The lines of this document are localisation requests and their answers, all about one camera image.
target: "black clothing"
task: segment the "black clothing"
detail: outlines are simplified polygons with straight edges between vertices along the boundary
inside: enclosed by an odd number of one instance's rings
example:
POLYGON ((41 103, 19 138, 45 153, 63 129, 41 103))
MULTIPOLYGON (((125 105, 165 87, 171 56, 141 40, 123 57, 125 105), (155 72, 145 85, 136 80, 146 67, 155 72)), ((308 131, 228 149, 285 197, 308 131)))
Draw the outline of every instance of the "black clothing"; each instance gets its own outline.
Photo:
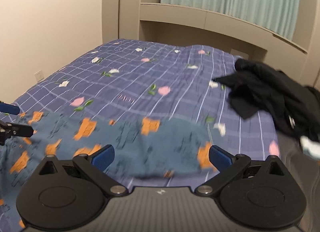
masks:
POLYGON ((319 141, 320 93, 303 87, 283 72, 266 64, 238 59, 236 72, 214 81, 230 87, 229 104, 247 119, 263 109, 268 111, 277 129, 299 139, 305 135, 319 141))

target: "blue plaid bedspread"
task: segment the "blue plaid bedspread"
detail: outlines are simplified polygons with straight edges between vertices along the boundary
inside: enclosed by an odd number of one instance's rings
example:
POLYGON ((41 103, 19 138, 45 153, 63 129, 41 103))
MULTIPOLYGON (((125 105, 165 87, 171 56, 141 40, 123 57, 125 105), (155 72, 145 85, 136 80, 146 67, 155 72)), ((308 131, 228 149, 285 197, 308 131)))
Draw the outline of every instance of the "blue plaid bedspread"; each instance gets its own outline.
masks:
MULTIPOLYGON (((193 45, 177 47, 153 42, 118 39, 87 52, 44 81, 30 88, 13 104, 21 112, 62 112, 64 115, 110 121, 178 118, 220 130, 222 146, 232 154, 262 160, 277 141, 271 116, 259 111, 243 120, 228 106, 229 88, 212 78, 235 71, 236 57, 221 50, 193 45)), ((12 116, 0 113, 3 121, 12 116)), ((117 177, 133 186, 191 186, 217 172, 171 178, 117 177)), ((0 231, 16 231, 0 206, 0 231)))

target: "wall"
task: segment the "wall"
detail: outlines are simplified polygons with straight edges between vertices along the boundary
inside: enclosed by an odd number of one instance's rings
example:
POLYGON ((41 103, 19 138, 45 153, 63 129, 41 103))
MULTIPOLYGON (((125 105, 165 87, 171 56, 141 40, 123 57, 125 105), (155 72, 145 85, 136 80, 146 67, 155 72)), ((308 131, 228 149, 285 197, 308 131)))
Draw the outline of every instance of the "wall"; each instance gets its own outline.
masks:
POLYGON ((0 100, 102 44, 102 0, 0 0, 0 100))
MULTIPOLYGON (((317 0, 316 12, 310 48, 299 80, 302 85, 313 86, 320 70, 320 0, 317 0)), ((316 88, 320 90, 320 80, 318 80, 316 88)))
POLYGON ((317 0, 300 0, 299 13, 292 41, 309 49, 316 16, 317 0))

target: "black clamp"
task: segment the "black clamp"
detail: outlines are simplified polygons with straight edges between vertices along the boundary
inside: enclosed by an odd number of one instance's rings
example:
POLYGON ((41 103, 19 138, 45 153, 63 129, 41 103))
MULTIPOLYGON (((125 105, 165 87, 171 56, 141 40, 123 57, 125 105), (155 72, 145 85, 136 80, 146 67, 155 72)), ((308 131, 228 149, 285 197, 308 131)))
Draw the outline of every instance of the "black clamp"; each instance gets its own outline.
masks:
MULTIPOLYGON (((17 106, 6 104, 0 101, 0 112, 17 115, 20 109, 17 106)), ((33 135, 33 128, 29 125, 21 125, 14 123, 5 123, 0 120, 0 145, 4 146, 7 139, 12 136, 31 137, 33 135)))
MULTIPOLYGON (((246 155, 233 156, 212 146, 209 160, 220 173, 197 187, 194 193, 190 189, 190 194, 184 193, 184 196, 177 196, 181 189, 185 189, 181 187, 170 188, 175 191, 172 194, 166 187, 134 187, 133 192, 129 193, 126 187, 103 173, 113 162, 114 156, 115 151, 111 145, 106 145, 90 156, 80 154, 72 160, 58 160, 55 155, 47 155, 17 197, 17 210, 27 227, 26 231, 33 232, 33 228, 36 231, 68 231, 78 228, 74 231, 93 231, 88 227, 82 230, 87 225, 91 229, 99 227, 101 231, 108 231, 107 223, 116 222, 109 215, 113 216, 117 209, 127 205, 132 206, 130 209, 133 213, 126 213, 131 216, 137 214, 139 222, 144 223, 148 221, 140 212, 145 213, 145 208, 151 204, 150 200, 155 200, 157 204, 149 211, 157 216, 164 215, 169 220, 170 217, 164 211, 167 207, 175 215, 185 217, 183 213, 190 211, 185 209, 183 202, 192 201, 195 195, 199 196, 199 202, 203 202, 199 205, 194 202, 198 211, 208 213, 210 206, 213 216, 207 222, 217 219, 226 227, 233 228, 221 230, 213 226, 210 231, 299 231, 297 225, 305 212, 306 199, 277 156, 270 155, 265 161, 255 161, 246 155), (147 191, 146 194, 142 194, 141 189, 147 191), (144 207, 139 207, 142 203, 137 202, 144 202, 144 207), (178 206, 172 208, 172 204, 182 204, 183 213, 178 213, 178 206)), ((126 218, 121 222, 131 225, 126 218)))

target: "pink flower pattern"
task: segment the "pink flower pattern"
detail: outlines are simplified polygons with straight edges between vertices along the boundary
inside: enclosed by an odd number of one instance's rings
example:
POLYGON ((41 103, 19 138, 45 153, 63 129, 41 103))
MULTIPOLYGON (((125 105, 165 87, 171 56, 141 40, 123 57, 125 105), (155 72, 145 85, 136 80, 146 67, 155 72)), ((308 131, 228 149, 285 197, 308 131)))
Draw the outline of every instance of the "pink flower pattern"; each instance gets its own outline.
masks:
POLYGON ((78 107, 78 106, 82 105, 83 102, 84 102, 84 97, 79 97, 79 98, 75 99, 70 105, 78 107))
POLYGON ((269 145, 269 153, 270 155, 280 156, 279 146, 275 141, 272 141, 269 145))
POLYGON ((159 93, 160 95, 162 95, 162 96, 166 96, 167 94, 170 93, 170 87, 168 87, 168 86, 159 87, 158 93, 159 93))

